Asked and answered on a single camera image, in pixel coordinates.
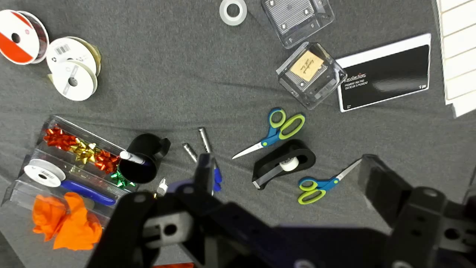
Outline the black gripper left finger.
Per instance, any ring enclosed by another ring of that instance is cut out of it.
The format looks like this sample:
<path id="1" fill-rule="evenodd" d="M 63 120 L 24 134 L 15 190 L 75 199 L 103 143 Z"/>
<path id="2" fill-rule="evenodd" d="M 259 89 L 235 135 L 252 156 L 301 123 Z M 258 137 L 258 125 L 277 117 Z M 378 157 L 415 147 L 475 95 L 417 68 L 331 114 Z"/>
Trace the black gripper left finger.
<path id="1" fill-rule="evenodd" d="M 204 235 L 189 195 L 151 192 L 124 195 L 87 268 L 152 268 L 161 248 L 179 244 L 195 263 L 206 260 Z"/>

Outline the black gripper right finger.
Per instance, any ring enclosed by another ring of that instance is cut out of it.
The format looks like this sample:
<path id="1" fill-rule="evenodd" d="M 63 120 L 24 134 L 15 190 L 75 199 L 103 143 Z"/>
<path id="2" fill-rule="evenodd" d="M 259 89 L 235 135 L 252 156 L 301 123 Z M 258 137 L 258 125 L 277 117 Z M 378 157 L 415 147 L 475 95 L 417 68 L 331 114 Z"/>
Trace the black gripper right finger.
<path id="1" fill-rule="evenodd" d="M 357 183 L 392 227 L 386 268 L 476 268 L 475 183 L 456 202 L 435 187 L 411 186 L 377 154 L 362 156 Z"/>

